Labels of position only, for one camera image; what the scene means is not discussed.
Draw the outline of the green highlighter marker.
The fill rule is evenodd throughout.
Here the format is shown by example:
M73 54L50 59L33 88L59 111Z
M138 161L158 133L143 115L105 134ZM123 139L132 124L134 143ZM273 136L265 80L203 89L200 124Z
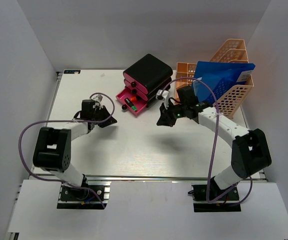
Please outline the green highlighter marker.
M125 98L125 103L128 107L130 107L134 112L137 111L136 106L131 102L129 98Z

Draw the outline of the black pink drawer organizer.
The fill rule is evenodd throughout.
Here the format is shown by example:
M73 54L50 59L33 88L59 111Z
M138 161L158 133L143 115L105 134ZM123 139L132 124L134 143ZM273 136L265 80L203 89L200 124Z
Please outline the black pink drawer organizer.
M116 99L123 110L138 116L156 100L158 90L170 89L167 84L171 82L172 75L173 70L169 65L148 53L123 71L125 86ZM133 102L136 112L125 103L125 98L133 96L140 97L140 100Z

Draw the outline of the blue plastic folder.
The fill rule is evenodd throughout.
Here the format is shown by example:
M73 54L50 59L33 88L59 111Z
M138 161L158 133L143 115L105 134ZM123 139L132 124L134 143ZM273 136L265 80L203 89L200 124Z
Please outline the blue plastic folder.
M193 81L192 89L199 101L215 103L234 85L244 85L255 69L253 63L223 63L199 61L194 78L202 82Z

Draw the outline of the orange highlighter marker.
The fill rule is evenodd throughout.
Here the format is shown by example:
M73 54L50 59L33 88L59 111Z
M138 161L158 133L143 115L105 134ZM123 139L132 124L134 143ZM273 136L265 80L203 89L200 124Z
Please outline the orange highlighter marker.
M130 101L133 103L133 102L136 102L136 101L138 101L138 100L140 100L140 97L138 97L138 96L132 96L131 98L130 98Z

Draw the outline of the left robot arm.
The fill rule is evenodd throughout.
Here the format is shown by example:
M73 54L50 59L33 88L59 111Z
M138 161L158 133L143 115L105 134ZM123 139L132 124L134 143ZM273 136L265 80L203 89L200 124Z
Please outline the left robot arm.
M42 127L39 131L34 155L34 166L54 174L63 184L73 187L72 194L80 200L89 195L86 177L71 163L71 142L89 134L95 126L105 128L117 123L106 107L102 95L82 101L81 110L73 122L64 128Z

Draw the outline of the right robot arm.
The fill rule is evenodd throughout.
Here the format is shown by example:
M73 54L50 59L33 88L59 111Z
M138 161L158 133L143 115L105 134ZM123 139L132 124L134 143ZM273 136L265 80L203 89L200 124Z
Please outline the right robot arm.
M180 102L173 104L169 92L159 90L156 98L162 100L158 126L172 127L177 119L194 120L215 133L231 147L230 165L215 176L208 176L206 201L213 203L222 199L241 180L250 179L253 174L271 165L272 160L265 134L260 129L250 130L221 115L217 108L207 101L199 101L192 87L178 89Z

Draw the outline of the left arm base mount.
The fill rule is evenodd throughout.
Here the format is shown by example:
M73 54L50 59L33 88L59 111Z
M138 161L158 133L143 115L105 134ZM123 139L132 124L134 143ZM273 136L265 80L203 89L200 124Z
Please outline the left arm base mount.
M107 205L110 193L110 183L105 181L87 182L103 202ZM90 190L75 189L66 185L61 185L57 202L57 209L62 210L103 210L103 206Z

